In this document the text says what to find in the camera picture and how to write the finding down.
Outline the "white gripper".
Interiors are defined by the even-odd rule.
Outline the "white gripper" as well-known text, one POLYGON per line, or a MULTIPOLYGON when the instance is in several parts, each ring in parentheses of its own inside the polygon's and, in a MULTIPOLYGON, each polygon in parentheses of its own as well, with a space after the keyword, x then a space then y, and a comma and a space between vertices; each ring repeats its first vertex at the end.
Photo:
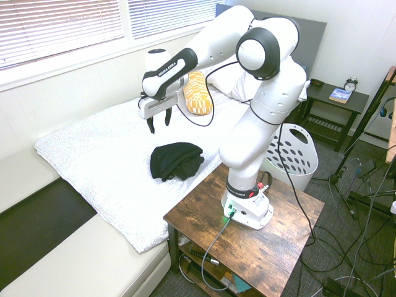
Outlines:
POLYGON ((140 93, 140 99, 138 102, 138 115, 142 119, 146 119, 148 128, 152 134, 155 133, 155 128, 153 125, 153 117, 165 111, 165 125, 169 126, 171 115, 172 115, 172 106, 177 104, 178 98, 177 95, 171 95, 162 100, 156 100, 154 98, 149 97, 146 93, 140 93))

